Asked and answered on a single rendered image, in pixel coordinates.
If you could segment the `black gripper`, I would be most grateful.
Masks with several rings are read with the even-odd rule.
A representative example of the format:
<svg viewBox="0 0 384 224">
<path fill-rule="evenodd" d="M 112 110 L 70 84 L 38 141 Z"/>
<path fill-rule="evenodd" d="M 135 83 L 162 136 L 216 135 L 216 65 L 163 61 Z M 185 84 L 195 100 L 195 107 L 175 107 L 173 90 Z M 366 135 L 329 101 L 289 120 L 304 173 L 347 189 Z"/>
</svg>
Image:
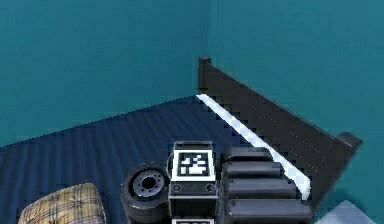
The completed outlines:
<svg viewBox="0 0 384 224">
<path fill-rule="evenodd" d="M 144 163 L 132 169 L 121 187 L 126 224 L 167 224 L 169 183 L 160 163 Z"/>
</svg>

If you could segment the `dark blue bed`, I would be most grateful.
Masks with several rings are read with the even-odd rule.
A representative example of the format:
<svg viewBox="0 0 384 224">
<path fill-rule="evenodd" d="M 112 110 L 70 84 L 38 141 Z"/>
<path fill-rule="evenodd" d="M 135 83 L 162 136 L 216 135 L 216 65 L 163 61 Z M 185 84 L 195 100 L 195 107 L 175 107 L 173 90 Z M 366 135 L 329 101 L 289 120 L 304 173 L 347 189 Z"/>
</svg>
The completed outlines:
<svg viewBox="0 0 384 224">
<path fill-rule="evenodd" d="M 265 147 L 312 208 L 360 147 L 358 137 L 329 134 L 248 88 L 201 58 L 199 92 L 122 115 L 0 147 L 0 224 L 57 190 L 93 183 L 108 224 L 126 224 L 121 187 L 144 163 L 165 164 L 177 141 Z"/>
</svg>

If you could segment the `beige plaid pillow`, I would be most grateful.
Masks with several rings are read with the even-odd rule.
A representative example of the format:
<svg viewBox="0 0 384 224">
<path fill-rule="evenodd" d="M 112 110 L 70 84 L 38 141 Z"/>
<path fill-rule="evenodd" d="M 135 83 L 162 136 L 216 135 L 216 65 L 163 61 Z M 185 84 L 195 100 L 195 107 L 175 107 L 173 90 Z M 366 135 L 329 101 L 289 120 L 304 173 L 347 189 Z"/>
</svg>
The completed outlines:
<svg viewBox="0 0 384 224">
<path fill-rule="evenodd" d="M 93 183 L 50 193 L 25 207 L 17 224 L 108 224 L 101 196 Z"/>
</svg>

